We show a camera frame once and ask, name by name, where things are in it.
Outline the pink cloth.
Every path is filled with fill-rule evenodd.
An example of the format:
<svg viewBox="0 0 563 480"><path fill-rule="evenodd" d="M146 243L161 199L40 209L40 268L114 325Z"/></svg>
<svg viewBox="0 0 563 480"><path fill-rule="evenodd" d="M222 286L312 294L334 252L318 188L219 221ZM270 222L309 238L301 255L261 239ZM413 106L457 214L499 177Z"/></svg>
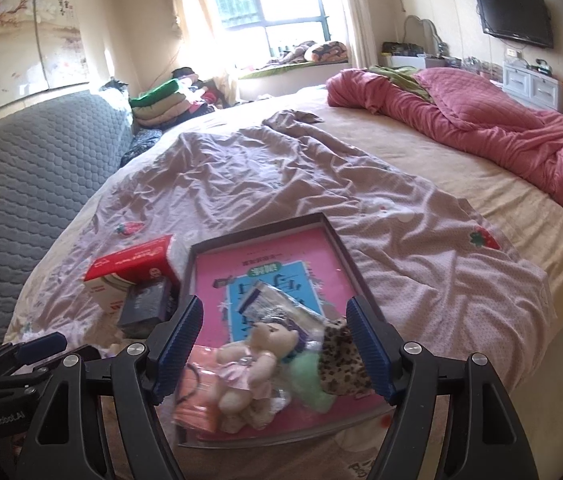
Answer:
<svg viewBox="0 0 563 480"><path fill-rule="evenodd" d="M221 412L211 399L217 369L216 349L195 344L176 390L173 418L178 426L203 434L218 431Z"/></svg>

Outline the grey quilted headboard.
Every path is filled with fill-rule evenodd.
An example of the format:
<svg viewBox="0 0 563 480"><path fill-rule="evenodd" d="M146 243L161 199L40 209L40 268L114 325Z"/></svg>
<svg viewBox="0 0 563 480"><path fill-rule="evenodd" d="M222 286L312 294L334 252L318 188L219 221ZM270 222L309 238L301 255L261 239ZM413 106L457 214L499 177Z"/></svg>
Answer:
<svg viewBox="0 0 563 480"><path fill-rule="evenodd" d="M119 169L132 137L129 99L112 87L0 119L0 341L30 273Z"/></svg>

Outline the dark navy box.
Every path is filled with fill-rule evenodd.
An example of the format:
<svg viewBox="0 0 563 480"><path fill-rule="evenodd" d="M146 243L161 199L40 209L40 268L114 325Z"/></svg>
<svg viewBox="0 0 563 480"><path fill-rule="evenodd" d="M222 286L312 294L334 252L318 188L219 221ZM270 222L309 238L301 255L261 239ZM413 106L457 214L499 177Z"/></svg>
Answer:
<svg viewBox="0 0 563 480"><path fill-rule="evenodd" d="M147 338L158 324L170 320L177 294L166 276L132 286L121 309L118 329L126 338Z"/></svg>

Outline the red white carton box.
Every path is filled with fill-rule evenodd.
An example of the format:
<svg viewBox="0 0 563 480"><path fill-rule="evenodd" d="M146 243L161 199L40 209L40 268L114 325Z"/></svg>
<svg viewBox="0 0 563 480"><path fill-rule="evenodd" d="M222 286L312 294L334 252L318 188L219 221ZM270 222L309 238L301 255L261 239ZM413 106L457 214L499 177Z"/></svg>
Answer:
<svg viewBox="0 0 563 480"><path fill-rule="evenodd" d="M97 258L84 275L86 290L106 313L119 311L133 286L157 278L167 278L177 292L174 242L172 234L164 235Z"/></svg>

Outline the green soft toy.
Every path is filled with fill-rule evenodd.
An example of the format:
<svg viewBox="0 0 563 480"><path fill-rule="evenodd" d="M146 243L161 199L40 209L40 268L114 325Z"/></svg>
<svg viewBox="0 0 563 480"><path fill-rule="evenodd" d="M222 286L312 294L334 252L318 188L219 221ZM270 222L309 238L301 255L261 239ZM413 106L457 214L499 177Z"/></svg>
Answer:
<svg viewBox="0 0 563 480"><path fill-rule="evenodd" d="M319 352L304 350L283 361L292 394L309 410L326 414L337 400L333 394L321 388L318 364Z"/></svg>

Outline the pink quilted comforter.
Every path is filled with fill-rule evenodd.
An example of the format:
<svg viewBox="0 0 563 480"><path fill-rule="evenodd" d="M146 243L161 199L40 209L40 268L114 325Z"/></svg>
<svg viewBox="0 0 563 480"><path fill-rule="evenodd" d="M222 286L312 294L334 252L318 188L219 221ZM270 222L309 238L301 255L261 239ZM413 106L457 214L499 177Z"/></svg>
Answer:
<svg viewBox="0 0 563 480"><path fill-rule="evenodd" d="M408 91L372 70L343 70L327 81L327 102L385 115L440 144L494 162L563 207L563 114L535 110L487 79L429 68Z"/></svg>

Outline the leopard print soft item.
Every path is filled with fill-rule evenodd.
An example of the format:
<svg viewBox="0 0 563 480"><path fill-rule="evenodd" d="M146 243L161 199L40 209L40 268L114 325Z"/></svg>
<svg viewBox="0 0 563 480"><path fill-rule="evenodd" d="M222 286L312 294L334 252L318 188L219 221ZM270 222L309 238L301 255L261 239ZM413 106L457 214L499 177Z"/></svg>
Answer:
<svg viewBox="0 0 563 480"><path fill-rule="evenodd" d="M362 396L373 388L346 318L325 326L317 370L321 388L333 396Z"/></svg>

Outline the blankets on window sill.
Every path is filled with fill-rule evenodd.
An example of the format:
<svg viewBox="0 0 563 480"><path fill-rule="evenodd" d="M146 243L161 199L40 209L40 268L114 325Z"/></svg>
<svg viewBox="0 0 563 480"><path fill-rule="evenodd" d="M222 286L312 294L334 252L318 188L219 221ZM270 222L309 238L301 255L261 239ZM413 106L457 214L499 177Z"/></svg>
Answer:
<svg viewBox="0 0 563 480"><path fill-rule="evenodd" d="M280 58L275 58L268 65L288 65L300 63L338 63L347 62L347 46L340 41L328 41L324 44L304 41L298 46L292 47Z"/></svg>

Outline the cream bear pink dress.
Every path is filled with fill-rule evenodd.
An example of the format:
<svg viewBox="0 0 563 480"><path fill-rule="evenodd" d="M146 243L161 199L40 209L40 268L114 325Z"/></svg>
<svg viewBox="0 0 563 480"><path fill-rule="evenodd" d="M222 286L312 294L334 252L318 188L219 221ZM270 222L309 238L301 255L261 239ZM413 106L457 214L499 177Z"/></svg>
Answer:
<svg viewBox="0 0 563 480"><path fill-rule="evenodd" d="M219 411L219 430L262 430L286 408L286 394L275 387L275 380L298 342L299 333L282 323L257 322L247 339L216 350L216 382L209 402Z"/></svg>

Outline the blossom wall painting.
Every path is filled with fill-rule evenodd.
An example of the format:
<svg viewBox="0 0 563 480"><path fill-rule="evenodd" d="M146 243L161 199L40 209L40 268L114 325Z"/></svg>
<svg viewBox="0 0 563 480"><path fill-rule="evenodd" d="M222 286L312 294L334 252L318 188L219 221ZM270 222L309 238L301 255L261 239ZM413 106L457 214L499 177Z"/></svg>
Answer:
<svg viewBox="0 0 563 480"><path fill-rule="evenodd" d="M0 0L0 108L86 82L73 0Z"/></svg>

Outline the clear packet with beads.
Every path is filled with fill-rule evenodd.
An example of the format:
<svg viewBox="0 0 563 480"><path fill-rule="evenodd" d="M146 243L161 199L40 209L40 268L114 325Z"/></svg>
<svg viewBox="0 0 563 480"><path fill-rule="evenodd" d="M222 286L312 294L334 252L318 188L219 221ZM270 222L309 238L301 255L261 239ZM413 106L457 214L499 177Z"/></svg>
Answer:
<svg viewBox="0 0 563 480"><path fill-rule="evenodd" d="M237 312L249 325L276 323L296 330L299 341L295 353L321 349L326 318L272 285L256 281L240 301Z"/></svg>

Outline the pink book tray box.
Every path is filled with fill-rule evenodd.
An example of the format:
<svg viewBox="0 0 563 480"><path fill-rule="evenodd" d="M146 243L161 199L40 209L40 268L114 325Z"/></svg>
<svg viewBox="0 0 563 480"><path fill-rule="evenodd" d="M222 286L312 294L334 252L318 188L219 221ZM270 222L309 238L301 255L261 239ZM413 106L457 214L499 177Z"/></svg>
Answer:
<svg viewBox="0 0 563 480"><path fill-rule="evenodd" d="M355 296L374 299L347 245L324 214L283 220L198 243L182 281L183 292L196 295L204 306L198 346L218 350L248 338L253 325L237 310L256 281L286 292L309 309L321 313L326 325L345 317ZM337 396L326 414L315 413L292 394L281 362L275 387L288 404L262 430L245 428L238 434L214 434L176 425L176 441L187 448L248 448L301 441L334 434L381 417L388 404L377 394Z"/></svg>

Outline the green cloth on comforter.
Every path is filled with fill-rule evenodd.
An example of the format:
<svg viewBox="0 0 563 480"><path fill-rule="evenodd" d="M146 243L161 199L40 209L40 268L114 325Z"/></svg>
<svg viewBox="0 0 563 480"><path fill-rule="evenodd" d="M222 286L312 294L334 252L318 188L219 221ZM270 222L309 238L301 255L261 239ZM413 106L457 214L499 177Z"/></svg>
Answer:
<svg viewBox="0 0 563 480"><path fill-rule="evenodd" d="M430 93L414 77L418 70L413 66L385 67L373 65L370 66L368 71L389 79L396 87L403 91L413 93L429 103L434 103Z"/></svg>

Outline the white drawer cabinet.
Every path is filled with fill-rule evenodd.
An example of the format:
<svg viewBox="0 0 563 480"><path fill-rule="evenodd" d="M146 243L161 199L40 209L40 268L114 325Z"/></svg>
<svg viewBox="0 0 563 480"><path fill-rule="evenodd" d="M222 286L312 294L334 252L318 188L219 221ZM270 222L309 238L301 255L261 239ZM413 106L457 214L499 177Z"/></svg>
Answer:
<svg viewBox="0 0 563 480"><path fill-rule="evenodd" d="M502 89L526 107L563 113L563 84L553 77L504 64Z"/></svg>

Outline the wall mounted black television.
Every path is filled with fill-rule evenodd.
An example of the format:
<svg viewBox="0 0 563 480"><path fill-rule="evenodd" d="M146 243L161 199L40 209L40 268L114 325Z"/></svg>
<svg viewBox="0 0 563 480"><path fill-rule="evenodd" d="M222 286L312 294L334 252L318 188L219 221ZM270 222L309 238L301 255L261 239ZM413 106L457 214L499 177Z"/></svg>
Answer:
<svg viewBox="0 0 563 480"><path fill-rule="evenodd" d="M475 0L485 34L543 49L554 47L553 26L544 0Z"/></svg>

